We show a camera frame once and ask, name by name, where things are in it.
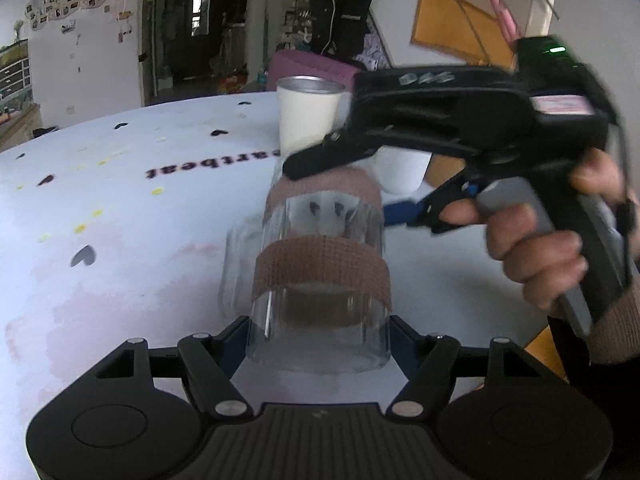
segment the round table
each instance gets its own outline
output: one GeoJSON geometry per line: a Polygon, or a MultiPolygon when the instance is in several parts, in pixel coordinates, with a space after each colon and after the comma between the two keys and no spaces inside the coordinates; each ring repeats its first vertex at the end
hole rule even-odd
{"type": "MultiPolygon", "coordinates": [[[[263,210],[277,149],[267,92],[131,110],[0,153],[0,478],[36,478],[24,447],[31,417],[126,338],[174,346],[223,328],[226,233],[263,210]]],[[[390,228],[385,259],[394,311],[418,332],[526,345],[546,325],[489,259],[479,226],[441,237],[390,228]]],[[[157,386],[181,395],[177,382],[157,386]]],[[[393,361],[321,377],[245,361],[234,377],[255,408],[374,400],[385,409],[404,382],[393,361]]],[[[476,384],[459,381],[457,393],[476,384]]]]}

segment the hand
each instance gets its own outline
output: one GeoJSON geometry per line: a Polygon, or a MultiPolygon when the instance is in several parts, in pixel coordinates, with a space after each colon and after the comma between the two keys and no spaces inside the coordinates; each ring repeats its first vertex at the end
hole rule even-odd
{"type": "MultiPolygon", "coordinates": [[[[601,195],[609,206],[625,199],[620,170],[612,158],[600,150],[587,153],[570,181],[583,194],[601,195]]],[[[633,191],[630,190],[628,196],[638,204],[633,191]]],[[[536,214],[528,204],[510,206],[485,219],[472,199],[459,200],[444,208],[440,219],[456,225],[486,223],[489,255],[502,262],[510,280],[523,284],[525,300],[549,316],[561,316],[555,299],[580,283],[587,271],[587,261],[580,255],[582,241],[575,232],[531,236],[536,229],[536,214]]],[[[634,259],[640,255],[637,230],[630,236],[630,252],[634,259]]]]}

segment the circular pad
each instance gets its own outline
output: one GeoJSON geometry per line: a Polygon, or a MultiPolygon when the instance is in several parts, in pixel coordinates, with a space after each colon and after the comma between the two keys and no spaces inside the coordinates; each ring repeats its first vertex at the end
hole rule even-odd
{"type": "Polygon", "coordinates": [[[43,479],[148,480],[179,469],[201,432],[198,413],[169,393],[72,385],[31,421],[27,451],[43,479]]]}
{"type": "Polygon", "coordinates": [[[486,386],[450,403],[436,429],[474,478],[589,479],[609,457],[605,415],[568,386],[486,386]]]}
{"type": "Polygon", "coordinates": [[[71,431],[80,442],[92,447],[118,447],[136,440],[146,430],[146,416],[122,404],[90,408],[76,417],[71,431]]]}

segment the window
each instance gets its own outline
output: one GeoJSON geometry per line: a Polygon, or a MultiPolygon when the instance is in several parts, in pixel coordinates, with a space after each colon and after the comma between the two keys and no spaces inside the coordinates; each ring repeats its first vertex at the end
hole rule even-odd
{"type": "Polygon", "coordinates": [[[206,36],[209,33],[210,0],[193,0],[191,9],[191,35],[206,36]]]}

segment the doorway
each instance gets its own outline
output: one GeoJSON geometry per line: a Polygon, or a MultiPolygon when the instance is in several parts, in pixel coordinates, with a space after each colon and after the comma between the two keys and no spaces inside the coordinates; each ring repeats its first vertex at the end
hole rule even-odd
{"type": "Polygon", "coordinates": [[[247,0],[148,1],[153,77],[143,68],[145,105],[216,95],[222,75],[242,72],[247,0]]]}

